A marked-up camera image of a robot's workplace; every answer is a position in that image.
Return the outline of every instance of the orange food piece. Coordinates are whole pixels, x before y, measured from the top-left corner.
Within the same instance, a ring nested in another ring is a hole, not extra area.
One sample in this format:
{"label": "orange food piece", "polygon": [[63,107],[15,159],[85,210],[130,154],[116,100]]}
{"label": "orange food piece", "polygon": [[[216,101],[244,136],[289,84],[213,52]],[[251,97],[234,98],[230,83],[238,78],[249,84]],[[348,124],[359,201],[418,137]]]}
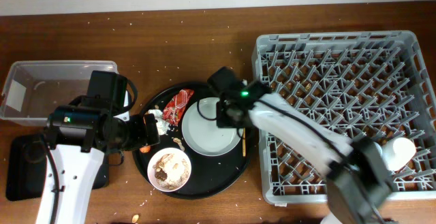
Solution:
{"label": "orange food piece", "polygon": [[142,148],[139,148],[139,151],[141,151],[141,153],[148,153],[150,152],[151,146],[143,146]]}

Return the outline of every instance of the white plate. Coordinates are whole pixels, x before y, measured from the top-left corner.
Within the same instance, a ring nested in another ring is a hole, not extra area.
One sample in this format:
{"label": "white plate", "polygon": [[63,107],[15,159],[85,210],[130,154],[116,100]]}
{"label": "white plate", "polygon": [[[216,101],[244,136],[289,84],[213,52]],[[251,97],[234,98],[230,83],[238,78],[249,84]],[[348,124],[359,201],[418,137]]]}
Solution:
{"label": "white plate", "polygon": [[[184,160],[186,161],[186,163],[187,163],[187,165],[188,165],[188,167],[189,167],[189,175],[188,175],[188,178],[186,179],[186,181],[185,181],[181,186],[179,186],[178,188],[173,189],[173,190],[169,190],[169,189],[163,188],[161,185],[159,185],[159,183],[157,183],[157,179],[156,179],[156,177],[155,177],[155,170],[156,170],[156,169],[153,169],[153,165],[156,165],[156,163],[157,163],[157,162],[158,162],[158,161],[159,161],[159,160],[160,160],[160,159],[161,159],[165,154],[169,154],[169,153],[174,153],[174,154],[180,156],[182,159],[184,159]],[[150,181],[150,183],[151,183],[155,188],[157,188],[158,190],[163,191],[163,192],[171,192],[171,191],[177,191],[177,190],[179,190],[181,187],[183,187],[183,186],[186,184],[186,182],[188,182],[189,177],[191,176],[191,171],[192,171],[191,161],[189,160],[189,157],[186,155],[186,153],[184,153],[183,151],[181,151],[181,150],[179,150],[179,149],[177,149],[177,148],[164,148],[164,149],[160,150],[159,152],[155,153],[155,154],[151,157],[151,159],[150,159],[150,161],[149,161],[149,165],[148,165],[148,167],[147,167],[147,176],[149,177],[149,181]]]}
{"label": "white plate", "polygon": [[[219,98],[209,97],[200,100],[200,111],[206,118],[217,116],[216,104]],[[195,102],[186,111],[182,121],[183,137],[192,150],[205,156],[219,156],[230,152],[239,142],[236,129],[217,127],[217,121],[208,121],[200,116]]]}

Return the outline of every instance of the plastic dish rack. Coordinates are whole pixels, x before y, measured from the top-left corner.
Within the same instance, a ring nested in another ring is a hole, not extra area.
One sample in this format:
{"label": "plastic dish rack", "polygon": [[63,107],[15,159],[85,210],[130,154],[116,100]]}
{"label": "plastic dish rack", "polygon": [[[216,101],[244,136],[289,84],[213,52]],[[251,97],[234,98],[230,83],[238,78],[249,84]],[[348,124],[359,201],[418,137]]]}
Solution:
{"label": "plastic dish rack", "polygon": [[[436,198],[436,98],[412,32],[262,35],[252,61],[256,79],[334,132],[413,140],[417,153],[392,172],[390,199]],[[323,179],[279,138],[261,131],[259,153],[268,203],[326,201]]]}

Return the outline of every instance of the wooden surface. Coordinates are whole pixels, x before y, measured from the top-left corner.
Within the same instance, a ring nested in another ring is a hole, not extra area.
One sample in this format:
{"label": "wooden surface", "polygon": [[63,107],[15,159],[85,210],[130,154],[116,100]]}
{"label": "wooden surface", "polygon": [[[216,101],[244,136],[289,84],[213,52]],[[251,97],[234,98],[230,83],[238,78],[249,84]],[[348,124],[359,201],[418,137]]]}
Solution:
{"label": "wooden surface", "polygon": [[[0,82],[14,61],[111,60],[138,87],[133,111],[139,112],[140,104],[160,90],[205,81],[223,65],[251,79],[251,53],[261,34],[407,29],[418,36],[436,84],[435,22],[436,2],[1,17]],[[38,130],[0,122],[0,223],[36,218],[40,199],[9,202],[4,193],[11,141]],[[109,181],[92,192],[87,223],[130,222],[136,213],[139,223],[305,223],[328,213],[325,204],[267,204],[258,156],[240,180],[208,199],[179,200],[153,191],[131,153],[122,166],[110,168]],[[387,202],[381,213],[401,223],[432,223],[435,208],[435,200]]]}

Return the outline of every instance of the chopstick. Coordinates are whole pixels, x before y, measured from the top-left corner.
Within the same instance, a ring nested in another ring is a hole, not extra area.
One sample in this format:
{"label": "chopstick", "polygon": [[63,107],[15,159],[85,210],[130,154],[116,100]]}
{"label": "chopstick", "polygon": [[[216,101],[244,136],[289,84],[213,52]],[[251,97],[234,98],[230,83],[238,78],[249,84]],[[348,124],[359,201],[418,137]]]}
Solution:
{"label": "chopstick", "polygon": [[245,150],[245,128],[243,131],[243,157],[245,157],[246,155],[246,150]]}

